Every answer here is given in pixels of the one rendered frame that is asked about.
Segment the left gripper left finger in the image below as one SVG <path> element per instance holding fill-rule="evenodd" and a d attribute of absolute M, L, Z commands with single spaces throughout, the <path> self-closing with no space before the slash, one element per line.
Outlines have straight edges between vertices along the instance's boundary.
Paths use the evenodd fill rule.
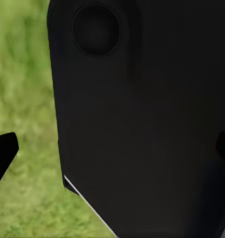
<path fill-rule="evenodd" d="M 15 132 L 0 135 L 0 180 L 19 151 Z"/>

